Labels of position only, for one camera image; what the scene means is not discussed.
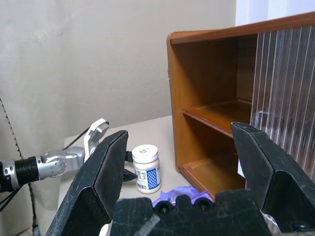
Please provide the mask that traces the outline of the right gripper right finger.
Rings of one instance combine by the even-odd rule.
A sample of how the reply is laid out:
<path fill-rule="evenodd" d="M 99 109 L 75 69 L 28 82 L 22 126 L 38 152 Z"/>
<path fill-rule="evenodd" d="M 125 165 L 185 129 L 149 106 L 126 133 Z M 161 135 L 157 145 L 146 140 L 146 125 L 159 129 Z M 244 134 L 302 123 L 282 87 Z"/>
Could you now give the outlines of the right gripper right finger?
<path fill-rule="evenodd" d="M 230 126 L 243 175 L 260 210 L 283 233 L 315 233 L 315 183 L 262 130 L 241 122 Z"/>

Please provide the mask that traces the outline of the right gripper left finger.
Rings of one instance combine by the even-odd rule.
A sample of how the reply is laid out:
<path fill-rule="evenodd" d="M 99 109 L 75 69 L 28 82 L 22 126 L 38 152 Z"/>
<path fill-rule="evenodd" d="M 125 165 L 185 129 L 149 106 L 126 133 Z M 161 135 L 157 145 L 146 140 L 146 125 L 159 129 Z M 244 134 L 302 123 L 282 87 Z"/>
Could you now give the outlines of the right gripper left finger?
<path fill-rule="evenodd" d="M 118 131 L 96 147 L 77 172 L 46 236 L 99 236 L 113 218 L 125 168 L 128 132 Z"/>

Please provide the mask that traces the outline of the white bottle with blue label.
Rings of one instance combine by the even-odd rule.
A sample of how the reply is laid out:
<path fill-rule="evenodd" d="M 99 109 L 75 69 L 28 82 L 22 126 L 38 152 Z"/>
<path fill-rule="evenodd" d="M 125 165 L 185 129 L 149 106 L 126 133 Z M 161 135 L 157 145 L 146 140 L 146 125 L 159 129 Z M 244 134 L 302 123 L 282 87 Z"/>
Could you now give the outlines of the white bottle with blue label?
<path fill-rule="evenodd" d="M 158 148 L 150 144 L 140 145 L 131 154 L 137 189 L 144 194 L 157 192 L 161 187 Z"/>

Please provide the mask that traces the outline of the purple tissue pack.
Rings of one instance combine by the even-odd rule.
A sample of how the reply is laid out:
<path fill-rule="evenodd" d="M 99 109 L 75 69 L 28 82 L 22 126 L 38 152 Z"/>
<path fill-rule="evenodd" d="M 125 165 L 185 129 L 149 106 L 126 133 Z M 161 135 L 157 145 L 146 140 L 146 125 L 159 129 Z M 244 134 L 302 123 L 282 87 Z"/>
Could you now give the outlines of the purple tissue pack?
<path fill-rule="evenodd" d="M 214 202 L 214 199 L 210 196 L 208 191 L 199 191 L 193 186 L 180 186 L 168 192 L 161 191 L 159 198 L 155 200 L 152 205 L 155 207 L 161 201 L 168 201 L 175 206 L 176 198 L 181 195 L 189 196 L 192 204 L 200 198 L 206 198 L 212 203 Z"/>

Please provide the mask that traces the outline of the ribbed clear sliding door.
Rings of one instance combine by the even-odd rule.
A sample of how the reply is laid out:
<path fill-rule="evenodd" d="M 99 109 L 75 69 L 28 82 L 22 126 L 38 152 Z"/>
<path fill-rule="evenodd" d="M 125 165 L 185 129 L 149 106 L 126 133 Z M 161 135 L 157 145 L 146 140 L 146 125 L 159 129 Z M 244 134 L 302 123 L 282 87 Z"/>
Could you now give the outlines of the ribbed clear sliding door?
<path fill-rule="evenodd" d="M 315 182 L 315 26 L 258 34 L 251 125 Z"/>

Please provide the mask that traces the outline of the brown wooden cabinet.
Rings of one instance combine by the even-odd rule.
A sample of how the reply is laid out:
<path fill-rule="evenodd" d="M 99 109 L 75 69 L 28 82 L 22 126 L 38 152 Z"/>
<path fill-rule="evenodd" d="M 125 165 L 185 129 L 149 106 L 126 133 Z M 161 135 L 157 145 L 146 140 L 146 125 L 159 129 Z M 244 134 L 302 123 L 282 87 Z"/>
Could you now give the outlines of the brown wooden cabinet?
<path fill-rule="evenodd" d="M 182 113 L 192 106 L 241 99 L 252 104 L 259 33 L 315 26 L 315 11 L 244 26 L 179 31 L 167 38 L 177 170 L 197 189 L 247 185 L 230 138 Z"/>

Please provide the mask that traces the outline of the wooden cabinet shelf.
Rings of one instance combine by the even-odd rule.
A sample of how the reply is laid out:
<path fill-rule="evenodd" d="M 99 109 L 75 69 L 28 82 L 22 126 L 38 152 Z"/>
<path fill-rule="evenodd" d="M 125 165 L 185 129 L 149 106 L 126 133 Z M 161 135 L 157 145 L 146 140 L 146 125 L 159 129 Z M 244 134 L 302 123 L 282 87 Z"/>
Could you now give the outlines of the wooden cabinet shelf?
<path fill-rule="evenodd" d="M 182 113 L 230 138 L 232 122 L 250 123 L 252 104 L 241 99 L 192 106 Z"/>

